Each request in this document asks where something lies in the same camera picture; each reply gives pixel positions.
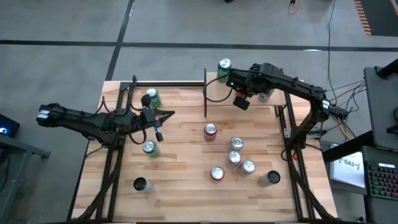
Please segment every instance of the concrete floor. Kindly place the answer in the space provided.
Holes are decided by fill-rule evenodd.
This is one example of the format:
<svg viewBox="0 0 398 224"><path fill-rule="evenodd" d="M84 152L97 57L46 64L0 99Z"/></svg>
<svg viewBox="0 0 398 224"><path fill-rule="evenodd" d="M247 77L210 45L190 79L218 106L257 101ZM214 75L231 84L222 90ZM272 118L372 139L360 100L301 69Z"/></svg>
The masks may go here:
<svg viewBox="0 0 398 224"><path fill-rule="evenodd" d="M327 46L329 0L306 0L289 16L288 0L136 0L124 42L201 44L264 44ZM128 0L0 0L0 40L61 40L115 42ZM367 36L353 0L336 0L331 45L396 47L396 37ZM35 122L40 104L59 102L77 110L98 105L113 47L0 45L0 113L21 123L18 139L51 150L48 161L33 158L27 182L21 186L13 217L28 223L66 219L87 140L62 128L42 128ZM123 47L113 80L201 80L203 69L216 70L219 59L248 68L270 62L286 74L330 89L327 52L298 50L167 49ZM363 78L363 68L385 65L397 53L332 52L334 87ZM340 89L336 94L348 88ZM348 99L339 98L339 102ZM366 94L357 97L361 109L348 125L359 135L371 129ZM333 127L329 120L324 128ZM343 142L338 129L325 140ZM361 196L334 190L338 214L355 221L364 215Z"/></svg>

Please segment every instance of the green soda can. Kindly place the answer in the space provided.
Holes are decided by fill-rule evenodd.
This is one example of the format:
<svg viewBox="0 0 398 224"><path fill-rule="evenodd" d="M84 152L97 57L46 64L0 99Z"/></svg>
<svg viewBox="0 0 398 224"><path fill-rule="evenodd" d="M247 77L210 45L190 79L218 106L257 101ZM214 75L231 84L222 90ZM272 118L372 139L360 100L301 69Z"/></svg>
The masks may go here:
<svg viewBox="0 0 398 224"><path fill-rule="evenodd" d="M162 105L162 100L160 99L159 92L156 89L148 89L147 94L150 96L150 106L152 108L158 108Z"/></svg>
<svg viewBox="0 0 398 224"><path fill-rule="evenodd" d="M217 68L217 78L228 75L229 70L231 69L232 62L228 58L221 59L218 63ZM228 76L218 79L219 82L225 83L228 79Z"/></svg>
<svg viewBox="0 0 398 224"><path fill-rule="evenodd" d="M142 150L151 158L157 158L160 155L159 147L154 141L146 141L142 146Z"/></svg>

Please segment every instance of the soda can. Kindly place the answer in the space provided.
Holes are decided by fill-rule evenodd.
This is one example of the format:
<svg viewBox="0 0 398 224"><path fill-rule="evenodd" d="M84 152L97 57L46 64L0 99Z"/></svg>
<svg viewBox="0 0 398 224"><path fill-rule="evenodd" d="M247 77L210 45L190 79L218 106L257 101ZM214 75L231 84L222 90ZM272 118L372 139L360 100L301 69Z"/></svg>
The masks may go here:
<svg viewBox="0 0 398 224"><path fill-rule="evenodd" d="M160 156L159 147L157 147L154 141L146 141L142 145L142 150L151 158L157 158Z"/></svg>
<svg viewBox="0 0 398 224"><path fill-rule="evenodd" d="M205 140L214 141L216 139L217 126L213 123L208 123L205 125Z"/></svg>
<svg viewBox="0 0 398 224"><path fill-rule="evenodd" d="M273 92L274 92L274 89L269 90L268 93L260 93L258 95L259 101L261 103L267 103Z"/></svg>
<svg viewBox="0 0 398 224"><path fill-rule="evenodd" d="M232 62L228 58L221 59L220 62L218 63L218 68L217 68L217 78L228 75L229 70L231 69ZM223 78L219 78L218 81L221 83L225 83L228 79L228 76L225 76Z"/></svg>
<svg viewBox="0 0 398 224"><path fill-rule="evenodd" d="M152 108L158 108L162 105L162 100L156 89L148 89L147 94L150 96L150 106Z"/></svg>
<svg viewBox="0 0 398 224"><path fill-rule="evenodd" d="M146 178L138 177L134 181L134 188L139 192L151 193L155 190L154 184Z"/></svg>
<svg viewBox="0 0 398 224"><path fill-rule="evenodd" d="M242 161L242 155L239 151L231 151L229 152L226 160L225 160L225 165L230 168L234 169L237 168L239 163Z"/></svg>
<svg viewBox="0 0 398 224"><path fill-rule="evenodd" d="M210 177L213 183L219 183L224 178L225 171L220 166L211 168Z"/></svg>
<svg viewBox="0 0 398 224"><path fill-rule="evenodd" d="M260 176L258 184L260 187L268 187L274 184L278 184L280 181L280 175L277 171L271 170L268 173Z"/></svg>
<svg viewBox="0 0 398 224"><path fill-rule="evenodd" d="M256 165L250 159L246 159L238 166L238 174L243 177L254 173L254 171L256 171Z"/></svg>
<svg viewBox="0 0 398 224"><path fill-rule="evenodd" d="M231 150L240 151L244 146L243 139L238 137L231 138Z"/></svg>

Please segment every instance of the blue light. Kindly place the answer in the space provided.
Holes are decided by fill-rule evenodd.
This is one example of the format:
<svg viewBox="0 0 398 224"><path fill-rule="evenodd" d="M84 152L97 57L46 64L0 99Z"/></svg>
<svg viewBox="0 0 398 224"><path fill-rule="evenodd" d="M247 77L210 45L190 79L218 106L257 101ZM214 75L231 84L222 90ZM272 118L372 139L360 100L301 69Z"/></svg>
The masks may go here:
<svg viewBox="0 0 398 224"><path fill-rule="evenodd" d="M0 133L7 134L7 128L0 128Z"/></svg>

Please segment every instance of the black keyboard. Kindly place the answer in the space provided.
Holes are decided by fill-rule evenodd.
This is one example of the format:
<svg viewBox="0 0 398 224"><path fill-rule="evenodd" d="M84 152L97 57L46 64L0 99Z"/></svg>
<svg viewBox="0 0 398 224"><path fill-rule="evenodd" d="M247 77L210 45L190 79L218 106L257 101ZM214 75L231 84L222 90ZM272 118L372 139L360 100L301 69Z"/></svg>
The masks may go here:
<svg viewBox="0 0 398 224"><path fill-rule="evenodd" d="M372 197L398 200L398 169L368 164L366 170Z"/></svg>

